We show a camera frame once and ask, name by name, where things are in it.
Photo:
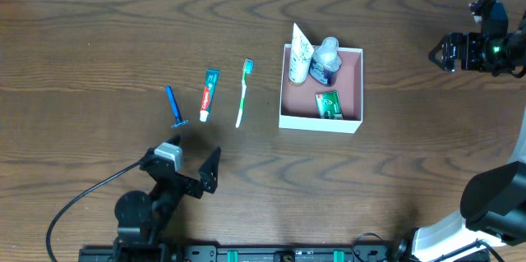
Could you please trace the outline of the Colgate toothpaste tube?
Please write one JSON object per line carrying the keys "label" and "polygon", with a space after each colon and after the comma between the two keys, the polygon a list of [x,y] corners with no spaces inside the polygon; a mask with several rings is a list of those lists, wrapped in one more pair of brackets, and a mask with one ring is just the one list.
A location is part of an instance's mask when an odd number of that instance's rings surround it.
{"label": "Colgate toothpaste tube", "polygon": [[201,100],[200,121],[207,122],[215,94],[215,88],[219,79],[220,70],[209,68],[205,74],[205,87]]}

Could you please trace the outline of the green white toothbrush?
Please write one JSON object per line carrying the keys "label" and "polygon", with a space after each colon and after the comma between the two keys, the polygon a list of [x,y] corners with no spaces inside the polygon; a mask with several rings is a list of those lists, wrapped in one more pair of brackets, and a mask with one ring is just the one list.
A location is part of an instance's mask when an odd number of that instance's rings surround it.
{"label": "green white toothbrush", "polygon": [[242,122],[242,115],[243,115],[243,109],[244,109],[244,101],[246,98],[246,92],[247,92],[247,75],[250,75],[253,71],[254,67],[254,61],[250,58],[246,58],[243,63],[243,69],[242,69],[242,93],[240,98],[240,104],[238,109],[238,115],[236,119],[235,127],[239,128]]}

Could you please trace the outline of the blue foam soap bottle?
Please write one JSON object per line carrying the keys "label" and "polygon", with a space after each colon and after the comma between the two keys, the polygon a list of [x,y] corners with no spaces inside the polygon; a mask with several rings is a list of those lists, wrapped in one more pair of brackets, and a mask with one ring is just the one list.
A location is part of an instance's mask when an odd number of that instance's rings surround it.
{"label": "blue foam soap bottle", "polygon": [[320,46],[314,47],[309,75],[323,86],[332,86],[335,75],[341,68],[338,48],[339,41],[335,37],[327,37]]}

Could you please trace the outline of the green Dettol soap box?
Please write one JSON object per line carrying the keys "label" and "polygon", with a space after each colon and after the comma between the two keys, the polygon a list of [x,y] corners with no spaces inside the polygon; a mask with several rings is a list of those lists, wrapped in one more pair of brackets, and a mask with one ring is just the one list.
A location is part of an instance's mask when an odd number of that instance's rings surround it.
{"label": "green Dettol soap box", "polygon": [[320,118],[330,120],[344,119],[337,91],[315,94],[315,101]]}

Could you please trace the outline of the white Pantene tube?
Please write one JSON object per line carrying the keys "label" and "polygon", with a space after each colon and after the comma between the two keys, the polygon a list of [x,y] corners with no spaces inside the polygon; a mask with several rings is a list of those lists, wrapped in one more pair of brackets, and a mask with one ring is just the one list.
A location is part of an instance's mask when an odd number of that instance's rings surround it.
{"label": "white Pantene tube", "polygon": [[288,71],[288,79],[291,84],[300,86],[306,81],[313,53],[314,48],[310,41],[294,23]]}

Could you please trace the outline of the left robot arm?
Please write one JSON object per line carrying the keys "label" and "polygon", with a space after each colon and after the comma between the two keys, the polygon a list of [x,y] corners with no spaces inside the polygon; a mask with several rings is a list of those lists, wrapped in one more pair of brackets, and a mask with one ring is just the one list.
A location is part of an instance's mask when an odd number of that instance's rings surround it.
{"label": "left robot arm", "polygon": [[155,181],[151,192],[130,191],[121,196],[114,208],[118,237],[109,261],[170,261],[181,259],[173,246],[163,240],[167,227],[182,198],[200,199],[213,194],[218,186],[221,148],[216,148],[200,166],[199,178],[178,172],[182,166],[180,137],[174,136],[149,148],[139,160],[141,171]]}

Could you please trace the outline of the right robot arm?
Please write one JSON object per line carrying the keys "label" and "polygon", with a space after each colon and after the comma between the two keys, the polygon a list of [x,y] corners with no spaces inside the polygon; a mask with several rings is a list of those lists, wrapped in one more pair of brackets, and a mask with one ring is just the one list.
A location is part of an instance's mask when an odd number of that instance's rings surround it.
{"label": "right robot arm", "polygon": [[[443,71],[525,76],[525,25],[508,31],[509,20],[497,0],[469,5],[478,33],[445,35],[428,55]],[[414,228],[390,250],[391,261],[488,261],[500,259],[498,246],[525,241],[525,162],[514,159],[474,176],[459,210],[424,228]]]}

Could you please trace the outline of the blue disposable razor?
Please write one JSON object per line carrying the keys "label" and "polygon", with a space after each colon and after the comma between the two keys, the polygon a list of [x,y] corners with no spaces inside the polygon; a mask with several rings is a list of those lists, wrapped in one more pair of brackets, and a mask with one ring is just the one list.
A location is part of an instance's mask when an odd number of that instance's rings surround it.
{"label": "blue disposable razor", "polygon": [[175,123],[172,125],[172,128],[176,129],[178,127],[187,125],[189,121],[182,118],[182,114],[179,110],[178,103],[177,103],[177,100],[175,98],[172,88],[169,85],[167,85],[165,90],[166,90],[168,101],[171,106],[174,118],[175,118]]}

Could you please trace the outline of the white square cardboard box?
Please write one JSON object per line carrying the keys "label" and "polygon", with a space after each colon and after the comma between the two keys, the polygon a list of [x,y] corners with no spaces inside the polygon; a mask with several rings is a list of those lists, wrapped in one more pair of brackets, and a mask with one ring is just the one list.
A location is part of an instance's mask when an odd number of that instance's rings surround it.
{"label": "white square cardboard box", "polygon": [[[279,127],[305,131],[328,131],[353,134],[363,121],[363,50],[339,48],[342,66],[335,83],[326,87],[311,77],[300,86],[288,80],[291,45],[284,45],[279,103]],[[341,120],[324,119],[316,106],[316,96],[336,91],[343,112]]]}

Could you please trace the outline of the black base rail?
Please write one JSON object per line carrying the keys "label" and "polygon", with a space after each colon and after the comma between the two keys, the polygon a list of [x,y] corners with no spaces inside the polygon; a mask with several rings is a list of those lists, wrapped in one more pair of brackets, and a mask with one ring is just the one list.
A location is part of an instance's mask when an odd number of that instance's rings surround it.
{"label": "black base rail", "polygon": [[145,254],[124,250],[118,261],[182,261],[182,262],[359,262],[387,261],[388,248],[381,245],[348,247],[216,247],[186,246],[175,251],[157,250]]}

